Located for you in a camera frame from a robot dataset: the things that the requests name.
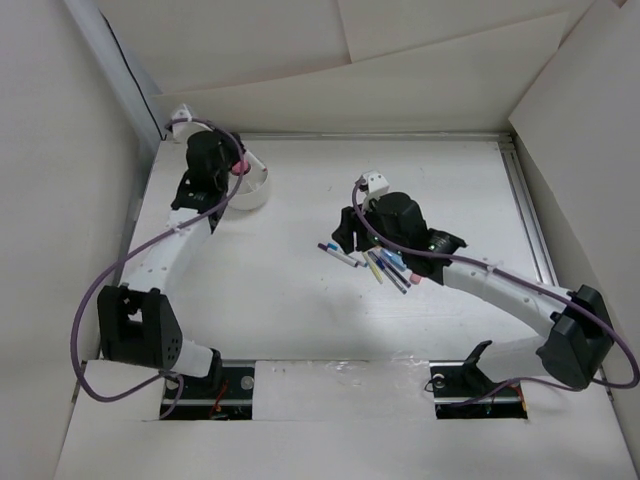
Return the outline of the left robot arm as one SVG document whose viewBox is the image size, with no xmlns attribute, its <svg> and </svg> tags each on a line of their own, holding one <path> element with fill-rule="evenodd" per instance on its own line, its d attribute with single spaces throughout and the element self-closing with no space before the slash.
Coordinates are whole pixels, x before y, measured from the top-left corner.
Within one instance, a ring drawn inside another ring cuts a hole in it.
<svg viewBox="0 0 640 480">
<path fill-rule="evenodd" d="M 183 334 L 170 303 L 197 250 L 213 234 L 224 213 L 233 168 L 244 160 L 237 134 L 200 131 L 186 142 L 187 170 L 170 205 L 169 236 L 151 246 L 145 258 L 117 287 L 97 298 L 100 343 L 110 361 L 188 377 L 201 396 L 222 387 L 220 353 Z"/>
</svg>

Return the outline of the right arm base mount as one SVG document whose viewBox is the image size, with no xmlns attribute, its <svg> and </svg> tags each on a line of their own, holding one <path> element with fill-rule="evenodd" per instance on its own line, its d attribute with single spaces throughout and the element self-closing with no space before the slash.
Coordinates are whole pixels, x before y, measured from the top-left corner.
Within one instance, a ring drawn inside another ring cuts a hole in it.
<svg viewBox="0 0 640 480">
<path fill-rule="evenodd" d="M 499 382 L 492 381 L 482 372 L 478 363 L 491 344 L 491 340 L 479 343 L 462 360 L 429 361 L 430 378 L 424 391 L 433 395 L 438 420 L 528 418 L 519 383 L 488 396 Z"/>
</svg>

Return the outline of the dark blue pen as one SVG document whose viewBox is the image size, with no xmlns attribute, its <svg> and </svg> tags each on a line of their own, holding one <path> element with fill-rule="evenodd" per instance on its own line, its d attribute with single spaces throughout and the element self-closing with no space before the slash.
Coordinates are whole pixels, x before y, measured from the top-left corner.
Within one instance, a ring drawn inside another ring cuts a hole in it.
<svg viewBox="0 0 640 480">
<path fill-rule="evenodd" d="M 384 255 L 380 253 L 380 258 L 384 262 L 391 273 L 400 281 L 405 288 L 410 288 L 411 283 L 401 274 L 401 272 L 392 264 L 392 262 Z"/>
</svg>

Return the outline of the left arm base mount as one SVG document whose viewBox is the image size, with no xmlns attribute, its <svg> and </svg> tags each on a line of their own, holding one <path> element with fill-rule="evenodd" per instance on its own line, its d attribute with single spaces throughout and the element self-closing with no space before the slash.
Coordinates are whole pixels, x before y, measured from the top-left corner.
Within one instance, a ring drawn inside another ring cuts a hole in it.
<svg viewBox="0 0 640 480">
<path fill-rule="evenodd" d="M 175 401 L 177 385 L 166 381 L 160 404 L 161 420 L 248 421 L 252 419 L 255 386 L 254 362 L 229 361 L 222 364 L 218 390 L 207 390 L 186 379 L 180 399 Z"/>
</svg>

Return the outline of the yellow pen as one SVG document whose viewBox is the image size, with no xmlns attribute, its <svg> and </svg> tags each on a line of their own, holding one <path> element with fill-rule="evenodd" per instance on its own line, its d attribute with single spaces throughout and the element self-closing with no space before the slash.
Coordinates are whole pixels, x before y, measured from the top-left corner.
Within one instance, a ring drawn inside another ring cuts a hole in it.
<svg viewBox="0 0 640 480">
<path fill-rule="evenodd" d="M 376 278 L 376 281 L 379 284 L 383 284 L 384 283 L 383 275 L 382 275 L 382 272 L 381 272 L 380 268 L 378 267 L 378 265 L 376 263 L 376 258 L 368 251 L 363 252 L 362 256 L 365 259 L 367 265 L 369 266 L 369 269 L 371 270 L 372 274 Z"/>
</svg>

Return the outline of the pink capped clear bottle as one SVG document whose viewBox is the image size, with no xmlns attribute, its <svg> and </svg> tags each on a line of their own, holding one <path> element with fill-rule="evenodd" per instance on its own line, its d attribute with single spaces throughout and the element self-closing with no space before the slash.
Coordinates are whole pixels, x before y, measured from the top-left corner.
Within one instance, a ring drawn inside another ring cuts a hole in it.
<svg viewBox="0 0 640 480">
<path fill-rule="evenodd" d="M 237 162 L 232 167 L 231 173 L 235 176 L 241 176 L 241 175 L 245 175 L 250 169 L 251 169 L 251 166 L 249 162 L 246 159 L 243 159 Z"/>
</svg>

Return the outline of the purple capped white marker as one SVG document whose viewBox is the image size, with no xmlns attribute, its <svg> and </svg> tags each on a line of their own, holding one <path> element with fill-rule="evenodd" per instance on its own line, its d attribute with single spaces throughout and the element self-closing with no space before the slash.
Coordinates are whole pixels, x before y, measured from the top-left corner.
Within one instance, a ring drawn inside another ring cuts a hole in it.
<svg viewBox="0 0 640 480">
<path fill-rule="evenodd" d="M 344 253 L 332 248 L 329 245 L 318 243 L 317 247 L 320 250 L 322 250 L 325 253 L 327 253 L 328 255 L 338 259 L 339 261 L 341 261 L 341 262 L 343 262 L 343 263 L 345 263 L 345 264 L 347 264 L 347 265 L 349 265 L 351 267 L 357 268 L 357 267 L 362 265 L 362 263 L 359 262 L 358 260 L 356 260 L 355 258 L 353 258 L 353 257 L 351 257 L 351 256 L 349 256 L 347 254 L 344 254 Z"/>
</svg>

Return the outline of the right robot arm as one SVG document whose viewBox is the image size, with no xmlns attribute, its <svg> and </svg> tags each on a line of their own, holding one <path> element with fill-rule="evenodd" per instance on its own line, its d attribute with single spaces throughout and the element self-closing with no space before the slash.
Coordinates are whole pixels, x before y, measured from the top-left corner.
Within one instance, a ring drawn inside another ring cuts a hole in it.
<svg viewBox="0 0 640 480">
<path fill-rule="evenodd" d="M 611 324 L 596 289 L 555 289 L 551 298 L 538 291 L 539 285 L 529 289 L 526 279 L 511 282 L 494 268 L 451 260 L 466 242 L 428 227 L 419 205 L 405 193 L 385 194 L 361 214 L 353 206 L 344 207 L 331 238 L 347 253 L 389 247 L 412 273 L 473 295 L 522 321 L 544 339 L 535 349 L 544 370 L 570 388 L 585 389 L 613 345 L 611 336 L 587 317 L 591 313 Z"/>
</svg>

